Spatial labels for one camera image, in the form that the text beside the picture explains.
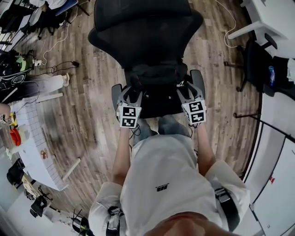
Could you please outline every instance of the chair headrest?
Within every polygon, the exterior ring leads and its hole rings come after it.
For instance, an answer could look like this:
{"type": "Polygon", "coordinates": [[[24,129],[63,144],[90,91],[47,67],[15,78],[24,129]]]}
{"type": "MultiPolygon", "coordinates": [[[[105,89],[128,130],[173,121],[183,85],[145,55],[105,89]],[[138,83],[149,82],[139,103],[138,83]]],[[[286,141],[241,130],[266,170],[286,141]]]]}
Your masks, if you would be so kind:
{"type": "Polygon", "coordinates": [[[94,6],[94,23],[97,31],[137,18],[190,15],[187,0],[96,0],[94,6]]]}

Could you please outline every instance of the black strap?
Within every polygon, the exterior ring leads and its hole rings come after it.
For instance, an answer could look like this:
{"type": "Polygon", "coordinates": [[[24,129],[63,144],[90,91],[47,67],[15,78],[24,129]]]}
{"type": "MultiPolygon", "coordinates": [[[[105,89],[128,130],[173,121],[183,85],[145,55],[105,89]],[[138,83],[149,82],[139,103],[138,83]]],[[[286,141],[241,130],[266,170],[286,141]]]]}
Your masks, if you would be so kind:
{"type": "Polygon", "coordinates": [[[233,232],[240,223],[240,216],[231,195],[225,188],[219,188],[215,190],[215,197],[224,211],[229,231],[233,232]]]}
{"type": "Polygon", "coordinates": [[[120,220],[119,225],[116,230],[110,230],[109,229],[109,222],[106,225],[106,236],[120,236],[120,220]]]}
{"type": "MultiPolygon", "coordinates": [[[[122,215],[124,215],[122,210],[117,206],[111,206],[107,211],[111,216],[114,216],[114,215],[122,216],[122,215]]],[[[106,236],[120,236],[120,218],[118,220],[119,220],[119,224],[118,224],[117,229],[115,229],[115,230],[109,229],[109,223],[110,222],[107,223],[107,225],[106,225],[106,236]]]]}

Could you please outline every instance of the white t-shirt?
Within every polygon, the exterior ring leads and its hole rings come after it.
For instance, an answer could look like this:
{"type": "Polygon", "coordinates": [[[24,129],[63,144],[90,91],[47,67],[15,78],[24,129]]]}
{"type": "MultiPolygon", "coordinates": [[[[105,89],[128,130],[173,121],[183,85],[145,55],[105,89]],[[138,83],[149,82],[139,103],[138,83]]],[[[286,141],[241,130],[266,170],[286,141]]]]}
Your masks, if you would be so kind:
{"type": "Polygon", "coordinates": [[[61,7],[66,1],[67,0],[29,0],[30,4],[37,7],[43,6],[45,2],[47,2],[51,10],[61,7]]]}
{"type": "Polygon", "coordinates": [[[159,222],[180,212],[197,212],[228,230],[218,212],[208,180],[218,179],[233,197],[243,218],[250,203],[245,184],[224,162],[217,161],[204,178],[196,169],[192,140],[183,135],[156,135],[139,142],[123,187],[104,183],[89,213],[94,235],[106,235],[107,209],[120,206],[127,231],[120,235],[142,236],[159,222]]]}

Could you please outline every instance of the person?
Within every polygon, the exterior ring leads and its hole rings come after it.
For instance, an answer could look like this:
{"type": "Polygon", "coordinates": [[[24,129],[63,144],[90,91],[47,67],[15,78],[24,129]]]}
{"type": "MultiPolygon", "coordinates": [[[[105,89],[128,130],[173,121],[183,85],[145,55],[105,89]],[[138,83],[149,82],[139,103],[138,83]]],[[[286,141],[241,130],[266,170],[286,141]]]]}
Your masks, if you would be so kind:
{"type": "Polygon", "coordinates": [[[66,3],[67,0],[29,0],[30,4],[35,5],[46,12],[48,9],[54,10],[66,3]]]}
{"type": "Polygon", "coordinates": [[[10,124],[10,114],[11,108],[8,103],[12,103],[14,101],[22,100],[23,98],[34,97],[41,94],[49,94],[53,91],[56,91],[62,87],[69,86],[70,76],[68,73],[65,75],[39,75],[34,78],[28,79],[22,82],[18,89],[10,94],[10,90],[8,93],[1,92],[0,95],[0,116],[3,115],[3,120],[6,124],[10,124]]]}
{"type": "Polygon", "coordinates": [[[66,3],[66,1],[67,0],[29,0],[30,4],[38,7],[40,14],[37,14],[39,18],[34,25],[35,27],[40,28],[40,33],[43,28],[53,27],[57,29],[65,23],[65,20],[67,19],[66,12],[57,16],[55,13],[66,3]]]}
{"type": "Polygon", "coordinates": [[[120,235],[233,235],[217,208],[210,181],[218,180],[227,189],[240,220],[248,209],[250,192],[224,161],[215,159],[205,123],[197,127],[198,156],[188,130],[172,115],[159,118],[159,134],[145,120],[138,124],[131,165],[130,130],[120,129],[112,179],[103,183],[89,213],[94,235],[105,236],[114,223],[111,207],[122,210],[117,213],[120,235]]]}

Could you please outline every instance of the plug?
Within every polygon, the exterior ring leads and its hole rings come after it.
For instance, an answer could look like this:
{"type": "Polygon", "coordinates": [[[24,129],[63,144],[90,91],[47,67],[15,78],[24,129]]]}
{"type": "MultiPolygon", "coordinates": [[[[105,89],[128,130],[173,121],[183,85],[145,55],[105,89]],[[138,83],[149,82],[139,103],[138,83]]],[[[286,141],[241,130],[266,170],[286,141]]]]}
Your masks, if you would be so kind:
{"type": "Polygon", "coordinates": [[[42,64],[42,60],[35,60],[34,64],[35,66],[40,66],[42,64]]]}
{"type": "Polygon", "coordinates": [[[76,61],[72,61],[73,66],[75,67],[79,67],[80,63],[76,62],[76,61]]]}

